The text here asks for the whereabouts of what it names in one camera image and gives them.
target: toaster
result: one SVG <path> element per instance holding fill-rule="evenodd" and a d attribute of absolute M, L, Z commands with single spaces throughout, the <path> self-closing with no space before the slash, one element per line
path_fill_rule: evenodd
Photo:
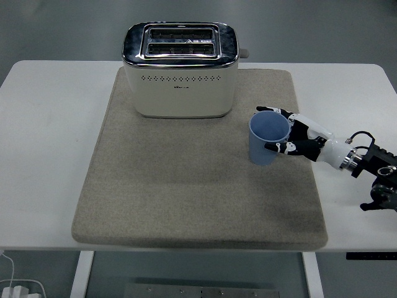
<path fill-rule="evenodd" d="M 140 23 L 122 52 L 135 109 L 155 118 L 226 115 L 239 58 L 236 32 L 212 22 Z"/>

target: toaster slot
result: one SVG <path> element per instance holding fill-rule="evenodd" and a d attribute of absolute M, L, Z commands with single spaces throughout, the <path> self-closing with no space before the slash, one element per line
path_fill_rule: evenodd
<path fill-rule="evenodd" d="M 153 39 L 212 39 L 212 29 L 151 29 Z"/>
<path fill-rule="evenodd" d="M 146 56 L 214 56 L 212 43 L 151 43 Z"/>

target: plastic cup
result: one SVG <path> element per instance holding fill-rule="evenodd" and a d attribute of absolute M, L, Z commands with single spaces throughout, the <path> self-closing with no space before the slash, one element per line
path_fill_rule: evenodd
<path fill-rule="evenodd" d="M 261 111 L 249 121 L 249 158 L 260 166 L 274 161 L 277 152 L 265 149 L 265 144 L 285 142 L 291 132 L 288 120 L 274 111 Z"/>

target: robotic hand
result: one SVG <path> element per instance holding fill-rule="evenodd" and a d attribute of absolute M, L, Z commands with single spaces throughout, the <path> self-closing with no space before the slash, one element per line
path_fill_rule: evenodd
<path fill-rule="evenodd" d="M 257 107 L 258 111 L 275 111 L 288 119 L 291 133 L 285 143 L 266 143 L 265 148 L 288 155 L 303 155 L 311 161 L 324 161 L 335 169 L 346 169 L 357 178 L 364 169 L 377 178 L 370 192 L 373 202 L 360 205 L 361 209 L 393 209 L 397 211 L 397 157 L 375 145 L 374 137 L 364 131 L 356 132 L 347 140 L 334 138 L 333 133 L 309 118 L 274 107 Z M 351 145 L 358 134 L 368 135 L 369 147 Z M 357 149 L 367 149 L 365 155 Z"/>

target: felt mat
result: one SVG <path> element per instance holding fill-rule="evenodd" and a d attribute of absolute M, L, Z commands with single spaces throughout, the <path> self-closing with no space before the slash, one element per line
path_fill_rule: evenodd
<path fill-rule="evenodd" d="M 248 157 L 256 106 L 298 112 L 291 74 L 238 70 L 217 119 L 150 119 L 115 79 L 74 216 L 78 242 L 148 248 L 316 250 L 328 236 L 310 161 Z"/>

